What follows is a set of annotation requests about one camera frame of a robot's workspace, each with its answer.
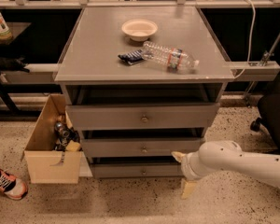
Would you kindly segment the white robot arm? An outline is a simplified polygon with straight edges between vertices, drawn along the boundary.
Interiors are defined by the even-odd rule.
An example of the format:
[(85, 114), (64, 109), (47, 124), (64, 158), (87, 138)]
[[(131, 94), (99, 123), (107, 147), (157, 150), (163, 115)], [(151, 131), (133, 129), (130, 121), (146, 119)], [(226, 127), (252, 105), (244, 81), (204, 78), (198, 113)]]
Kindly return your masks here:
[(173, 151), (180, 163), (182, 199), (187, 199), (198, 181), (218, 171), (233, 171), (248, 175), (261, 183), (280, 189), (280, 155), (244, 152), (232, 140), (203, 143), (195, 152)]

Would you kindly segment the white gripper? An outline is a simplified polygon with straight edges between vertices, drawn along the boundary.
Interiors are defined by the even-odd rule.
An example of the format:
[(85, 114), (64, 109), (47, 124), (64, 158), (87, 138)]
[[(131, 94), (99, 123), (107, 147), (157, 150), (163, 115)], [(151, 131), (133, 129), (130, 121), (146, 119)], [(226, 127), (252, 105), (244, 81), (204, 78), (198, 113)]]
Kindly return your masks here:
[(181, 163), (181, 171), (185, 178), (181, 180), (181, 198), (187, 199), (196, 188), (196, 180), (205, 176), (203, 165), (200, 162), (197, 152), (185, 154), (179, 151), (173, 151), (172, 156)]

